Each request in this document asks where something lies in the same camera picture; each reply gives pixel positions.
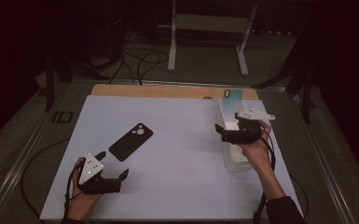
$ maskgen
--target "sleeve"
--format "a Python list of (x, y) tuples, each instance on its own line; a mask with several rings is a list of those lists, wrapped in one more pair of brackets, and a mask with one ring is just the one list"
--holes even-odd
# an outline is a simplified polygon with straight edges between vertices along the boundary
[(61, 224), (84, 224), (84, 222), (79, 221), (79, 220), (74, 220), (71, 218), (63, 218), (61, 220)]
[(295, 202), (289, 196), (270, 200), (266, 203), (266, 207), (271, 224), (307, 223), (299, 213)]

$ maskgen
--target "white table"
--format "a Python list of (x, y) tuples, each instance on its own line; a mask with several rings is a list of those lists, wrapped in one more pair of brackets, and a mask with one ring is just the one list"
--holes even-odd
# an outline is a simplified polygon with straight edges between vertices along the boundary
[[(245, 104), (264, 110), (261, 101)], [(130, 172), (121, 192), (104, 195), (90, 219), (252, 218), (262, 188), (253, 169), (240, 173), (226, 169), (220, 135), (214, 130), (218, 109), (216, 100), (89, 96), (41, 218), (62, 218), (66, 182), (77, 158), (101, 151), (107, 152), (102, 160), (103, 177), (117, 177), (127, 168)], [(139, 122), (148, 126), (153, 136), (125, 161), (118, 161), (108, 148)], [(273, 132), (271, 137), (276, 151), (276, 175), (299, 208)]]

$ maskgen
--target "black phone case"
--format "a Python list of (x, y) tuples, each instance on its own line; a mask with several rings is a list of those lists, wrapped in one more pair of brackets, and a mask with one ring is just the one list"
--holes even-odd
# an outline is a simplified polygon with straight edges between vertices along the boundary
[(109, 151), (119, 160), (125, 161), (138, 147), (140, 147), (147, 139), (153, 135), (153, 132), (143, 123), (137, 124), (120, 139), (116, 141)]

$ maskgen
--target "black cable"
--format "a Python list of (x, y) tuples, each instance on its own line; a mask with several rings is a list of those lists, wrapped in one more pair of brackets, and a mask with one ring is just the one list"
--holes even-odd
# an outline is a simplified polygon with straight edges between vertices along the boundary
[(22, 194), (22, 198), (24, 199), (24, 201), (27, 203), (28, 207), (32, 210), (32, 212), (35, 214), (36, 218), (41, 222), (41, 223), (46, 223), (44, 220), (39, 219), (40, 215), (39, 213), (36, 211), (36, 209), (32, 206), (32, 204), (30, 203), (30, 201), (28, 200), (26, 194), (25, 194), (25, 190), (24, 190), (24, 177), (25, 177), (25, 173), (28, 170), (28, 167), (30, 166), (31, 162), (38, 157), (40, 154), (42, 154), (43, 152), (47, 151), (48, 149), (51, 149), (53, 147), (56, 147), (57, 145), (67, 142), (69, 141), (70, 138), (64, 139), (60, 142), (57, 142), (55, 144), (52, 144), (48, 147), (43, 148), (42, 150), (40, 150), (39, 152), (37, 152), (35, 155), (33, 155), (33, 157), (28, 161), (27, 165), (24, 168), (24, 171), (22, 172), (21, 175), (21, 180), (20, 180), (20, 189), (21, 189), (21, 194)]
[(126, 65), (127, 69), (129, 70), (129, 78), (131, 80), (131, 84), (135, 84), (135, 76), (130, 68), (130, 66), (127, 63), (124, 63), (124, 65)]
[[(269, 153), (271, 154), (271, 158), (270, 158), (271, 168), (272, 168), (272, 171), (275, 171), (276, 158), (275, 158), (274, 144), (272, 143), (271, 137), (269, 136), (269, 134), (264, 129), (262, 130), (262, 132), (264, 132), (269, 137), (269, 140), (271, 142), (272, 147), (270, 147), (269, 143), (262, 136), (260, 136), (260, 140), (269, 149)], [(259, 205), (257, 207), (257, 210), (254, 212), (254, 223), (255, 224), (260, 224), (260, 222), (261, 222), (261, 212), (263, 211), (263, 208), (266, 205), (266, 201), (267, 201), (267, 197), (266, 197), (266, 194), (263, 192), (263, 194), (261, 195), (260, 203), (259, 203)]]
[(297, 182), (297, 184), (300, 186), (300, 188), (301, 188), (301, 190), (303, 191), (303, 193), (304, 193), (304, 197), (305, 197), (305, 202), (306, 202), (306, 205), (307, 205), (307, 207), (306, 207), (306, 209), (305, 209), (305, 213), (304, 213), (304, 218), (306, 218), (306, 216), (308, 215), (308, 210), (309, 210), (309, 201), (308, 201), (308, 195), (307, 195), (307, 193), (305, 192), (305, 190), (304, 190), (304, 188), (302, 187), (302, 185), (300, 184), (300, 182), (297, 180), (297, 179), (295, 179), (295, 177), (294, 176), (292, 176), (291, 174), (289, 174), (290, 175), (290, 177), (292, 177), (292, 179), (294, 179), (296, 182)]
[(109, 78), (108, 84), (112, 83), (113, 78), (118, 74), (118, 72), (120, 71), (121, 67), (124, 64), (124, 55), (123, 55), (123, 53), (120, 54), (120, 59), (121, 59), (121, 64), (118, 67), (118, 69), (116, 70), (116, 72)]
[(144, 63), (165, 63), (165, 62), (168, 60), (168, 58), (169, 58), (169, 56), (168, 56), (167, 53), (164, 53), (164, 52), (161, 52), (161, 51), (157, 51), (157, 50), (154, 50), (154, 49), (144, 49), (144, 50), (153, 50), (153, 52), (155, 52), (155, 53), (160, 53), (160, 54), (164, 55), (164, 56), (165, 56), (165, 59), (164, 59), (164, 60), (161, 60), (161, 61), (150, 62), (150, 61), (145, 60), (145, 59), (142, 59), (142, 58), (140, 58), (140, 57), (138, 57), (138, 56), (136, 56), (136, 55), (133, 55), (133, 54), (129, 53), (129, 52), (126, 51), (126, 50), (123, 50), (123, 52), (126, 53), (126, 54), (128, 54), (128, 55), (130, 55), (130, 56), (132, 56), (132, 57), (134, 57), (134, 58), (136, 58), (136, 59), (138, 59), (138, 60), (143, 61)]
[(63, 218), (67, 218), (68, 217), (68, 212), (69, 212), (69, 205), (71, 203), (71, 200), (74, 199), (75, 197), (77, 197), (78, 195), (80, 195), (82, 192), (78, 193), (75, 197), (73, 197), (72, 199), (70, 198), (70, 192), (71, 192), (71, 182), (72, 182), (72, 177), (74, 176), (74, 173), (77, 172), (77, 170), (80, 168), (80, 166), (82, 166), (83, 163), (81, 162), (80, 164), (76, 165), (74, 167), (74, 169), (72, 170), (71, 174), (69, 175), (68, 178), (68, 182), (66, 184), (66, 193), (65, 193), (65, 203), (63, 204), (64, 207), (64, 212), (63, 212)]
[(140, 69), (141, 69), (141, 64), (142, 62), (145, 60), (146, 57), (148, 57), (149, 55), (152, 55), (152, 54), (157, 54), (159, 56), (159, 52), (158, 51), (154, 51), (154, 52), (150, 52), (148, 54), (146, 54), (142, 59), (141, 61), (138, 63), (138, 69), (137, 69), (137, 73), (136, 75), (138, 76), (138, 81), (139, 81), (139, 85), (143, 85), (142, 83), (142, 79), (144, 78), (144, 76), (146, 75), (147, 72), (149, 72), (150, 70), (152, 70), (153, 68), (155, 68), (158, 64), (159, 64), (159, 59), (158, 61), (152, 66), (150, 67), (149, 69), (147, 69), (143, 74), (140, 75)]

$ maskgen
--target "smartphone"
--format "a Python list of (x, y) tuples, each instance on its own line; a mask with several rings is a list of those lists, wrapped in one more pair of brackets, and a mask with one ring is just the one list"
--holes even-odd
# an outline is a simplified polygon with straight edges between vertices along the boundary
[(125, 161), (138, 147), (153, 135), (143, 123), (135, 125), (116, 141), (109, 151), (119, 160)]
[(242, 104), (242, 90), (225, 90), (222, 97), (223, 117), (228, 120), (235, 120), (235, 113), (239, 113)]

